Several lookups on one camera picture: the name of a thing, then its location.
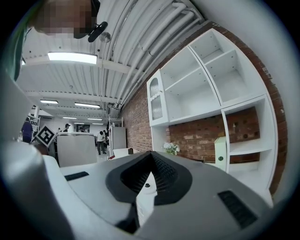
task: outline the ceiling light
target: ceiling light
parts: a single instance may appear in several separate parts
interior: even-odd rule
[[[76,52],[49,52],[48,57],[50,61],[75,61],[86,62],[91,64],[97,63],[97,55],[84,54]]]
[[[56,100],[40,100],[41,103],[50,103],[50,104],[58,104],[58,101]]]
[[[101,118],[88,118],[88,120],[97,120],[97,121],[102,121]]]
[[[82,107],[94,107],[94,108],[100,108],[99,105],[95,104],[86,104],[86,103],[75,103],[76,106],[82,106]]]

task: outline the ceiling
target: ceiling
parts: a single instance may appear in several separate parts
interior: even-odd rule
[[[26,64],[22,66],[17,84],[33,104],[53,116],[77,117],[83,121],[86,121],[87,117],[101,117],[104,120],[109,116],[115,117],[118,111],[108,109],[117,102],[118,98],[120,100],[125,98],[124,93],[128,88],[132,88],[129,83],[126,84],[121,94],[125,79],[141,46],[165,17],[175,10],[171,0],[101,0],[100,2],[97,23],[108,22],[105,31],[112,36],[109,43],[103,43],[99,38],[89,43],[88,36],[82,39],[47,36],[34,29],[26,37],[22,53]],[[183,2],[188,7],[193,7],[189,1]],[[149,49],[151,50],[161,36],[185,14],[178,14]],[[182,28],[195,19],[196,15]],[[96,65],[69,61],[50,62],[48,52],[90,53],[96,54],[98,60]],[[141,66],[142,60],[133,70],[133,74]],[[151,61],[141,70],[139,77]],[[57,100],[59,104],[42,104],[41,99]],[[78,107],[74,102],[97,104],[101,109]]]

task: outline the cabinet door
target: cabinet door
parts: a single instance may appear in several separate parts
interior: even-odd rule
[[[163,125],[169,122],[165,102],[165,91],[161,73],[158,70],[147,82],[148,110],[150,126]]]

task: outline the brick wall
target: brick wall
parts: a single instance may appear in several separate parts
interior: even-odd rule
[[[254,107],[226,116],[231,143],[257,139],[259,124]],[[170,141],[179,145],[179,156],[196,161],[215,162],[214,142],[225,136],[222,115],[169,126]],[[230,158],[230,163],[245,163],[259,160],[258,154],[247,154]]]
[[[120,117],[124,118],[127,147],[138,151],[152,150],[146,85],[129,101]]]
[[[203,26],[201,29],[199,29],[197,32],[193,33],[190,37],[188,37],[184,42],[182,42],[181,45],[179,45],[174,51],[169,54],[161,63],[158,64],[158,66],[152,71],[152,73],[149,74],[148,78],[145,80],[145,82],[140,87],[139,92],[137,92],[131,99],[131,101],[126,105],[126,107],[122,110],[121,115],[125,118],[125,122],[127,125],[127,128],[130,130],[127,132],[127,144],[129,147],[134,147],[135,149],[139,150],[141,146],[140,140],[133,140],[135,138],[135,135],[139,137],[143,137],[143,135],[147,138],[150,137],[150,127],[144,126],[145,131],[137,130],[138,127],[134,126],[133,122],[130,121],[130,119],[133,119],[132,116],[130,116],[129,112],[131,114],[134,114],[134,111],[138,112],[144,112],[144,116],[140,116],[140,118],[144,119],[146,121],[149,121],[148,116],[148,108],[147,101],[145,100],[145,104],[143,104],[143,107],[133,107],[134,105],[138,105],[138,101],[141,99],[140,95],[143,95],[144,98],[147,98],[147,91],[146,91],[146,82],[149,80],[149,78],[158,70],[160,69],[165,63],[167,63],[174,55],[176,55],[182,48],[184,48],[186,45],[188,45],[190,42],[192,42],[194,39],[199,37],[201,34],[206,32],[207,30],[214,28],[215,30],[222,33],[224,36],[226,36],[229,40],[231,40],[234,44],[237,45],[238,48],[241,49],[241,51],[249,58],[249,60],[252,62],[258,73],[260,74],[262,80],[264,81],[268,92],[270,94],[274,109],[275,109],[275,115],[277,120],[277,128],[278,128],[278,156],[277,156],[277,164],[276,169],[273,177],[273,181],[270,187],[271,194],[274,194],[279,181],[281,179],[282,172],[284,170],[285,161],[286,161],[286,153],[287,153],[287,125],[285,121],[285,112],[282,105],[282,101],[280,98],[280,94],[277,90],[277,87],[272,83],[272,77],[269,74],[268,70],[264,66],[264,64],[259,60],[259,58],[255,55],[255,53],[247,46],[245,45],[238,37],[236,37],[234,34],[229,32],[228,30],[222,28],[221,26],[215,24],[214,22],[210,22]],[[166,133],[168,138],[170,139],[170,132]],[[150,150],[151,142],[143,143],[143,148],[146,150]],[[235,158],[239,158],[238,161],[242,161],[241,156],[237,156]]]

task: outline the white shelving unit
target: white shelving unit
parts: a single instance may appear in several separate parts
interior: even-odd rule
[[[166,126],[222,114],[225,171],[271,203],[278,150],[274,108],[260,75],[235,44],[208,30],[159,69],[147,82],[147,91],[153,150],[162,151]],[[253,106],[260,139],[230,143],[226,115]],[[258,162],[230,164],[230,156],[257,152]]]

